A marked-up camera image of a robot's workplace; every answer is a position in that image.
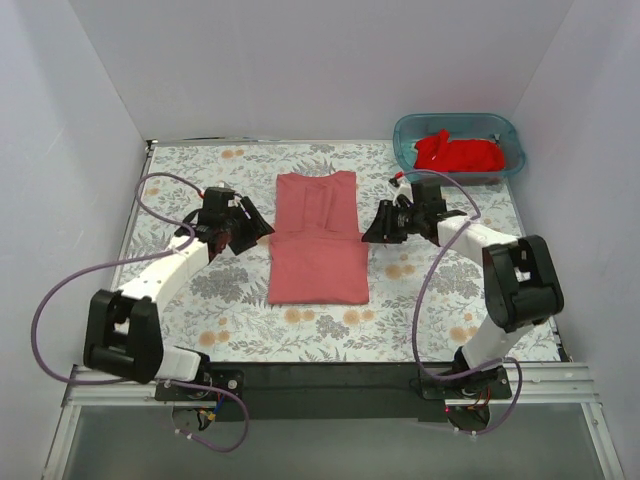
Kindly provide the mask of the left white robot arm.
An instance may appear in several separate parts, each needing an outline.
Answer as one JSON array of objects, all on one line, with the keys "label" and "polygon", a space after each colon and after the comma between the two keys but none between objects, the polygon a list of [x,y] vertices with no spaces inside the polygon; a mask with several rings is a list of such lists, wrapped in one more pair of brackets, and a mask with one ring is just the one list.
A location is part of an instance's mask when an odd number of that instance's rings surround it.
[{"label": "left white robot arm", "polygon": [[162,313],[179,290],[226,248],[240,255],[274,229],[249,197],[232,189],[211,187],[201,197],[202,206],[178,224],[165,257],[116,290],[94,294],[83,351],[86,367],[141,384],[178,381],[180,390],[193,400],[211,392],[213,377],[201,367],[208,357],[166,344]]}]

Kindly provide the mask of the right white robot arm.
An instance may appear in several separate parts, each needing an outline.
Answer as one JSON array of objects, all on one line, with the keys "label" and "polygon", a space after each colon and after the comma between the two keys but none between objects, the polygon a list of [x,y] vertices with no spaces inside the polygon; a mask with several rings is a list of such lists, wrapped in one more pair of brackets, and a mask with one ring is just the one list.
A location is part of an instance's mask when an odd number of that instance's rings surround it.
[{"label": "right white robot arm", "polygon": [[419,235],[479,265],[486,317],[460,347],[449,370],[437,373],[423,362],[421,376],[475,397],[499,368],[511,362],[511,349],[534,327],[564,308],[564,296],[546,241],[538,235],[516,237],[480,223],[480,214],[447,206],[437,185],[414,183],[409,195],[382,200],[362,236],[369,244],[401,244]]}]

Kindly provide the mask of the pink t shirt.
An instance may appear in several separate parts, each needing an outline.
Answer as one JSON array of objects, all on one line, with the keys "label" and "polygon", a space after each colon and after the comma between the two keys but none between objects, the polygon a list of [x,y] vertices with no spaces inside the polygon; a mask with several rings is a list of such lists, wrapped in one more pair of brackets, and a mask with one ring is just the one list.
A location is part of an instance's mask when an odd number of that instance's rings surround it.
[{"label": "pink t shirt", "polygon": [[368,245],[359,231],[356,174],[278,176],[269,249],[269,304],[368,303]]}]

